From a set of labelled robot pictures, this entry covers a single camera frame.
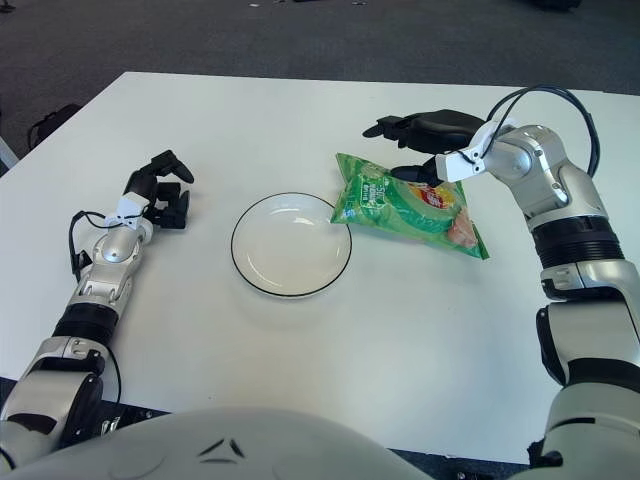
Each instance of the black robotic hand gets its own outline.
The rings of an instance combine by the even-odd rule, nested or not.
[[[365,130],[363,136],[384,136],[398,142],[398,148],[409,147],[422,153],[449,152],[464,148],[471,142],[484,120],[454,110],[414,113],[407,117],[388,116],[378,120],[377,125]],[[435,187],[442,183],[438,178],[435,157],[423,165],[395,167],[391,174],[400,180],[428,183]]]
[[[158,182],[157,176],[173,173],[186,183],[193,183],[193,175],[171,150],[151,159],[151,163],[136,170],[129,177],[124,193],[134,192],[149,200],[144,217],[162,228],[183,229],[189,209],[189,191],[180,194],[177,182]],[[167,202],[165,208],[156,208],[156,201]]]

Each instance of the gray carpet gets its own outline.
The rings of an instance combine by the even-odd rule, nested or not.
[[[249,4],[255,2],[258,7]],[[640,94],[640,2],[11,0],[0,15],[2,135],[85,103],[126,70],[530,85]]]

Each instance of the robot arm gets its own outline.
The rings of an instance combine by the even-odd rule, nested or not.
[[[534,466],[549,468],[522,478],[605,478],[612,471],[636,478],[640,278],[624,259],[590,175],[571,163],[546,127],[517,128],[506,114],[501,121],[470,122],[466,114],[446,112],[385,117],[364,135],[383,134],[400,147],[413,144],[435,155],[423,166],[393,169],[401,179],[435,185],[489,172],[509,187],[524,214],[543,267],[542,288],[556,300],[536,318],[542,361],[563,389],[544,442],[531,451]],[[469,131],[470,123],[477,128]],[[594,145],[599,155],[597,140]],[[596,166],[590,165],[592,174]]]
[[[151,240],[153,224],[185,227],[189,192],[180,195],[179,183],[156,179],[169,173],[193,182],[189,170],[167,150],[131,175],[116,211],[104,219],[107,233],[91,258],[72,248],[78,286],[0,413],[0,472],[91,435],[108,345],[129,299],[143,246]],[[168,206],[156,208],[157,200]],[[72,228],[85,215],[79,212]]]

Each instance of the table surface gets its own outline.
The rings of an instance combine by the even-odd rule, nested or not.
[[[235,271],[230,238],[256,200],[300,191],[334,202],[336,152],[392,167],[424,161],[361,132],[387,114],[484,116],[513,88],[126,73],[0,179],[0,375],[18,378],[74,287],[67,228],[113,211],[129,174],[171,148],[193,171],[187,230],[157,231],[113,341],[123,401],[174,412],[259,405],[310,412],[386,447],[526,462],[559,387],[540,362],[547,303],[533,241],[507,188],[465,181],[491,253],[480,261],[354,226],[328,289],[267,296]],[[640,260],[640,98],[578,92],[602,142],[595,183],[627,258]],[[585,166],[577,112],[532,94],[520,123],[555,129]],[[83,226],[79,247],[99,232]],[[112,366],[105,398],[115,394]]]

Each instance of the green chip bag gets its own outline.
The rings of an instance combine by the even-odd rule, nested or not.
[[[389,170],[362,158],[336,155],[347,186],[336,203],[332,223],[359,223],[489,258],[469,219],[462,183],[399,180]]]

